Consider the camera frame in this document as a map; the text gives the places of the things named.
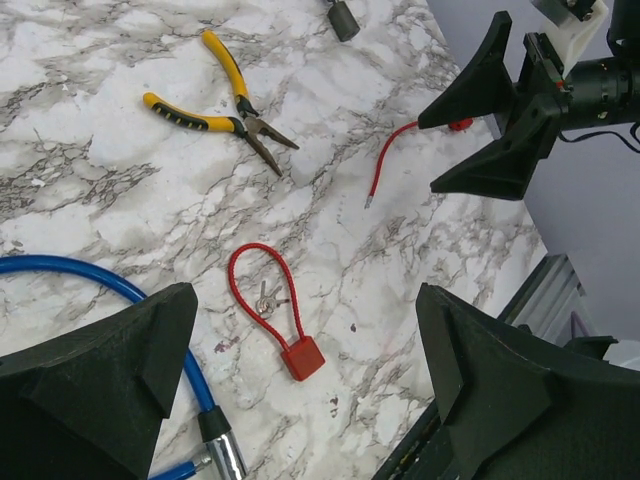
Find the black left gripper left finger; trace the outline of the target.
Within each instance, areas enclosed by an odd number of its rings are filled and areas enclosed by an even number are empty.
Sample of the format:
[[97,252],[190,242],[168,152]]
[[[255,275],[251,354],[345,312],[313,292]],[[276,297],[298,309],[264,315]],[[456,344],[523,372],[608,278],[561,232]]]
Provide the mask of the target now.
[[197,306],[192,285],[177,283],[2,357],[2,478],[146,478]]

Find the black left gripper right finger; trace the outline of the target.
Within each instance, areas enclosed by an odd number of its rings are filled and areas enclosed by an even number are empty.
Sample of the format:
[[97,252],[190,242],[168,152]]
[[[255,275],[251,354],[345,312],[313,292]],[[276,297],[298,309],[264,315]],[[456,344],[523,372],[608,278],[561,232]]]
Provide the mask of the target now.
[[564,346],[423,284],[416,314],[463,479],[635,479],[639,374],[610,336]]

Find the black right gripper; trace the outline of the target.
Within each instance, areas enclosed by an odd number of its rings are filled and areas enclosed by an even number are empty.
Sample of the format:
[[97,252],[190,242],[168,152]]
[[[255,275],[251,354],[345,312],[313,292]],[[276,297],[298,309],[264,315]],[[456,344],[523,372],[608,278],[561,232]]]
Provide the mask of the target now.
[[[467,118],[506,115],[516,92],[504,56],[512,19],[494,14],[489,29],[466,67],[418,117],[429,129]],[[430,184],[434,193],[464,193],[501,200],[521,200],[538,162],[549,156],[568,112],[559,60],[546,34],[527,33],[525,59],[518,79],[517,121],[486,145]]]

